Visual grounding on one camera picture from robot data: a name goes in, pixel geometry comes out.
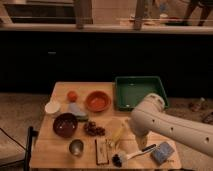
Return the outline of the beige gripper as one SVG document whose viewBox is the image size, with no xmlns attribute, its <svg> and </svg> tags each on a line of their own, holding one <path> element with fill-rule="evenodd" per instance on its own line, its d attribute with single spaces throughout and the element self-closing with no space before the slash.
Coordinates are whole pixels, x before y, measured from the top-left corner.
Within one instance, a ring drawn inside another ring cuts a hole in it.
<svg viewBox="0 0 213 171">
<path fill-rule="evenodd" d="M 144 136 L 135 136 L 135 141 L 139 149 L 144 149 L 147 146 L 148 135 Z"/>
</svg>

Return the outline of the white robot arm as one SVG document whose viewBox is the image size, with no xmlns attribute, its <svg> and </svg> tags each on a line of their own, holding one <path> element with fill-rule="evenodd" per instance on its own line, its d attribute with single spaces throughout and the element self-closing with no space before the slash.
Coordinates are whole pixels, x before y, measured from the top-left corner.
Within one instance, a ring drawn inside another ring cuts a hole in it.
<svg viewBox="0 0 213 171">
<path fill-rule="evenodd" d="M 131 111 L 130 126 L 139 137 L 153 131 L 213 157 L 213 126 L 164 113 L 164 99 L 149 93 Z"/>
</svg>

